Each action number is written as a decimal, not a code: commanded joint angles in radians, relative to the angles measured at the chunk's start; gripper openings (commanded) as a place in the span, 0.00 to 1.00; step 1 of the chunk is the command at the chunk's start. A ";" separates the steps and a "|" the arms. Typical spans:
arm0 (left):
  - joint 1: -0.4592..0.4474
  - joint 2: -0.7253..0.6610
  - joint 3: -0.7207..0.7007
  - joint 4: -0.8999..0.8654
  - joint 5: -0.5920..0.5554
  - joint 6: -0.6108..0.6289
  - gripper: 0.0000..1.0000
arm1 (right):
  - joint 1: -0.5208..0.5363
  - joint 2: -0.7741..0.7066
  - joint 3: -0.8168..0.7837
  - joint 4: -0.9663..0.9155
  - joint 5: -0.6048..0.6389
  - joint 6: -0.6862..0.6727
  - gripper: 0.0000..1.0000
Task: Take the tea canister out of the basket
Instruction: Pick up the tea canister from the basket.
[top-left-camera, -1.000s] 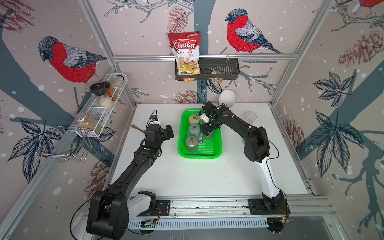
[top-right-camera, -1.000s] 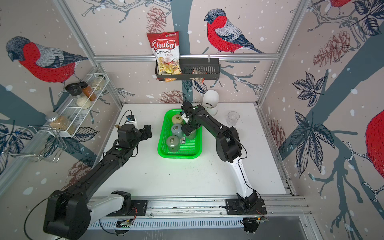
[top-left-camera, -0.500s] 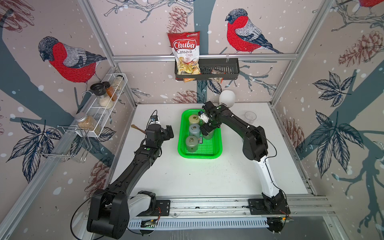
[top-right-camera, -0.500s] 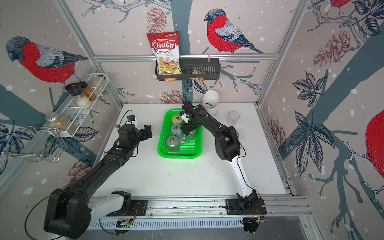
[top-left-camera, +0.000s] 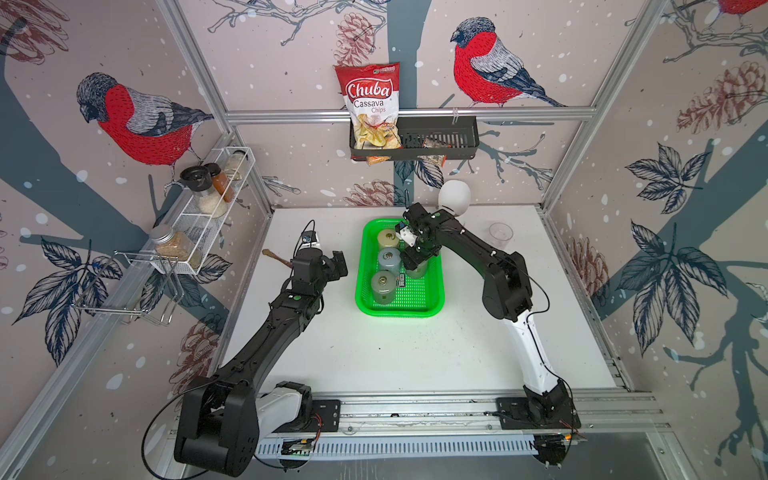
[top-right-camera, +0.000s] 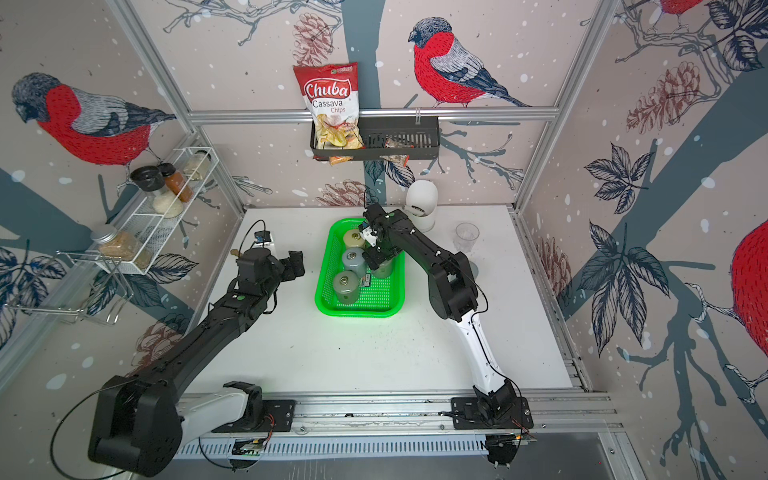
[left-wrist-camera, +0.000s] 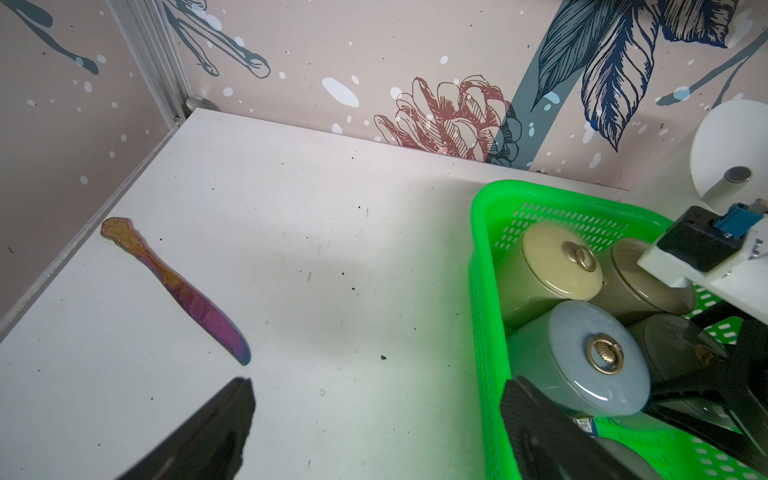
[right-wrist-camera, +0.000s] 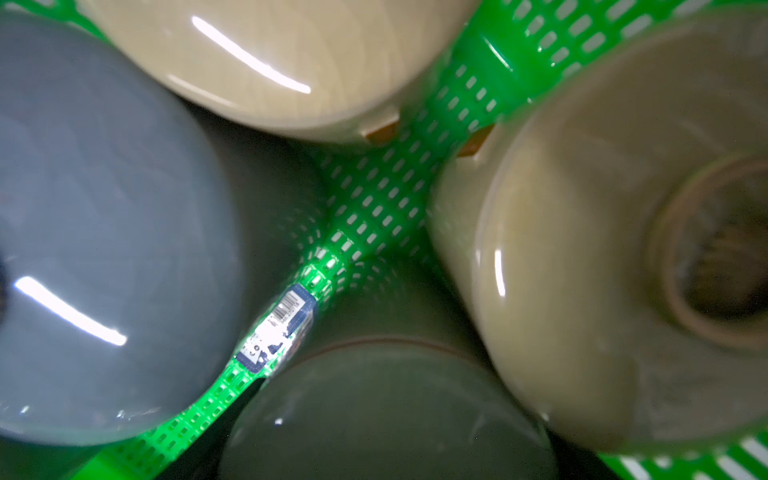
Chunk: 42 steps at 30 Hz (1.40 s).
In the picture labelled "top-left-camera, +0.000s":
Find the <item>green tea canister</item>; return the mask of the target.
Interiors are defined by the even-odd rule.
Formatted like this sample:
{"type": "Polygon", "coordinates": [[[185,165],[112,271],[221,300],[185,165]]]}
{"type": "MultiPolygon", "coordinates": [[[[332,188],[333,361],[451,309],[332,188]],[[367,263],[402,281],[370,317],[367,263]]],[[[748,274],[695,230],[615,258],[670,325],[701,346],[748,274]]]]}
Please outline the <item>green tea canister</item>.
{"type": "Polygon", "coordinates": [[[371,278],[371,292],[374,301],[380,305],[391,304],[397,293],[396,277],[387,270],[375,273],[371,278]]]}
{"type": "Polygon", "coordinates": [[[406,266],[406,276],[412,279],[423,278],[428,270],[429,258],[419,255],[411,255],[407,257],[408,263],[404,263],[406,266]]]}

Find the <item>blue-grey tea canister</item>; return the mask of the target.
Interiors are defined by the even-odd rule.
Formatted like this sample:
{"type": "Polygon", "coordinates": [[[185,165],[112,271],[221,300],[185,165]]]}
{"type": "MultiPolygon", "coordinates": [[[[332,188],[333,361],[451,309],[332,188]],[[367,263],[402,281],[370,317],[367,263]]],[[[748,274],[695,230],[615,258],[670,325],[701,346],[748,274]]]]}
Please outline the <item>blue-grey tea canister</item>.
{"type": "Polygon", "coordinates": [[[400,251],[395,247],[381,249],[378,257],[378,268],[380,271],[388,271],[397,277],[401,271],[400,251]]]}

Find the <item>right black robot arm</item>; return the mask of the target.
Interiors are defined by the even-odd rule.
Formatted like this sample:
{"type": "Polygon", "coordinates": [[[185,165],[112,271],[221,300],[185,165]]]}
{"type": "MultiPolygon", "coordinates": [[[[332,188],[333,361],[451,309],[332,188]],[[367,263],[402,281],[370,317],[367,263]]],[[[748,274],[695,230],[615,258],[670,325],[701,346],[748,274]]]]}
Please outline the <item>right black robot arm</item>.
{"type": "Polygon", "coordinates": [[[527,421],[540,427],[580,426],[570,385],[550,368],[534,323],[536,283],[522,255],[497,249],[467,230],[449,211],[429,212],[414,203],[395,227],[405,242],[401,253],[408,270],[439,256],[446,248],[469,264],[483,279],[482,304],[506,323],[523,376],[527,421]]]}

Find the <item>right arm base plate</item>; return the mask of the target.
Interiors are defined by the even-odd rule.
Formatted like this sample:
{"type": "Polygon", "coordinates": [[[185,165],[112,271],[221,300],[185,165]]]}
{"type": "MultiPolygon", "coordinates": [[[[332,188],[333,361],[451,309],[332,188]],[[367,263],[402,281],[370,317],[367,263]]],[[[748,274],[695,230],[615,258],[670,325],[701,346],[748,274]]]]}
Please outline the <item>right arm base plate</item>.
{"type": "Polygon", "coordinates": [[[493,414],[502,430],[578,430],[581,427],[569,398],[551,403],[526,397],[497,397],[493,414]]]}

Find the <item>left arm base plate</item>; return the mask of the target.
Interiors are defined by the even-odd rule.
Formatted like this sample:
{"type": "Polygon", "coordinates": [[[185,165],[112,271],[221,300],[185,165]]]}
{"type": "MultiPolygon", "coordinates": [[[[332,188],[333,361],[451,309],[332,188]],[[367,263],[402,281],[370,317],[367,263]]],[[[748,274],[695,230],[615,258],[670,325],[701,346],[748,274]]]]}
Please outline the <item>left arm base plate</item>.
{"type": "Polygon", "coordinates": [[[311,407],[302,406],[299,417],[280,425],[274,433],[326,433],[339,430],[341,401],[313,400],[311,407]]]}

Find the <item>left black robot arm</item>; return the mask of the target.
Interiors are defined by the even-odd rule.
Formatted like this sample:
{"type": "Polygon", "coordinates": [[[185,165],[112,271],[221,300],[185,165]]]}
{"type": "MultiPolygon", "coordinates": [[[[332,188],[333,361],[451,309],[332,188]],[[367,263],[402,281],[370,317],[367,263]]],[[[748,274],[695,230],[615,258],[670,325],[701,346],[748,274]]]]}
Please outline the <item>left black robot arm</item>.
{"type": "Polygon", "coordinates": [[[279,357],[321,311],[328,283],[348,275],[344,254],[301,248],[269,313],[246,345],[181,396],[174,460],[236,477],[250,463],[261,433],[256,394],[279,357]]]}

